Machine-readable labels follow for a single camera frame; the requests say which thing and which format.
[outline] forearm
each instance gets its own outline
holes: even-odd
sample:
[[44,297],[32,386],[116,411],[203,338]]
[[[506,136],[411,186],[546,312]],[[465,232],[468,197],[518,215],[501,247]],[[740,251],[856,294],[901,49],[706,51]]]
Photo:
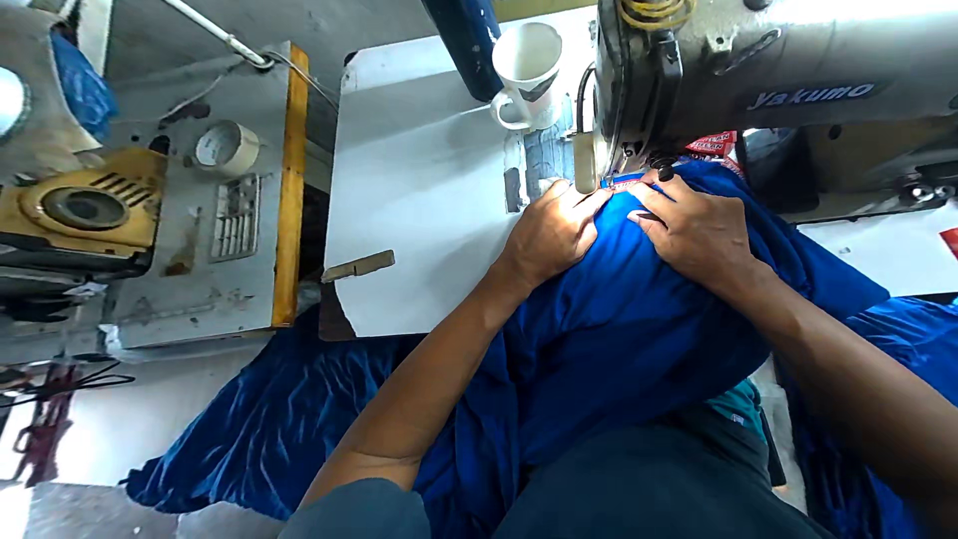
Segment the forearm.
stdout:
[[378,477],[410,489],[419,462],[466,390],[495,334],[531,289],[494,265],[422,340],[359,414],[303,498]]
[[716,290],[771,342],[818,415],[912,499],[958,494],[958,409],[761,264]]

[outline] right hand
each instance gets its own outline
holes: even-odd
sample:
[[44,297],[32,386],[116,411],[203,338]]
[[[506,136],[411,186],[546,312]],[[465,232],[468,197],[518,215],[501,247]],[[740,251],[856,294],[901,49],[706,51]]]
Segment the right hand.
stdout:
[[741,199],[699,193],[679,175],[659,181],[655,170],[628,191],[652,213],[633,211],[628,219],[642,227],[662,260],[713,293],[730,292],[762,264],[749,249]]

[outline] tape roll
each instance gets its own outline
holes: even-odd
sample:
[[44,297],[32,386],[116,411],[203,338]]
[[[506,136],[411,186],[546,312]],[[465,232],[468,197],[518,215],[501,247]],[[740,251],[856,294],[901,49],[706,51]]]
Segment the tape roll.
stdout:
[[199,168],[226,177],[246,174],[260,154],[260,137],[229,120],[217,122],[196,143]]

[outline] blue fabric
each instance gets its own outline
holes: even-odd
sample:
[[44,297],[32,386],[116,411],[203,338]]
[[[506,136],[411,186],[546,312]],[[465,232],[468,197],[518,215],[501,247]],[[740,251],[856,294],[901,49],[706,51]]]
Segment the blue fabric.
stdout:
[[[958,306],[896,297],[845,320],[852,330],[958,405]],[[924,535],[914,514],[854,453],[789,397],[795,450],[814,518],[840,539]]]
[[67,107],[94,138],[106,140],[109,120],[118,112],[113,92],[73,43],[57,32],[51,32],[50,39]]
[[[799,293],[845,318],[887,292],[764,210],[719,165],[677,167],[694,188],[745,202],[752,251]],[[415,488],[437,537],[486,537],[523,474],[577,440],[701,403],[764,361],[755,328],[675,273],[626,214],[628,194],[596,218],[585,259],[539,287],[494,338],[422,461]],[[217,501],[285,519],[414,337],[326,343],[316,314],[277,333],[127,493],[161,511]]]

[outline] mug handle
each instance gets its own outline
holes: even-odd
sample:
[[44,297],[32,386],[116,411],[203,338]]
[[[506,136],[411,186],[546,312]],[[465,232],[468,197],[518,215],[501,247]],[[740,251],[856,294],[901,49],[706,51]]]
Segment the mug handle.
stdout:
[[495,94],[495,97],[492,98],[492,106],[489,108],[490,112],[492,113],[492,118],[494,118],[496,122],[499,122],[499,124],[506,129],[530,129],[532,125],[529,122],[506,122],[502,119],[500,111],[502,110],[503,105],[512,102],[513,98],[509,97],[509,94],[506,93],[506,90],[500,90],[499,93]]

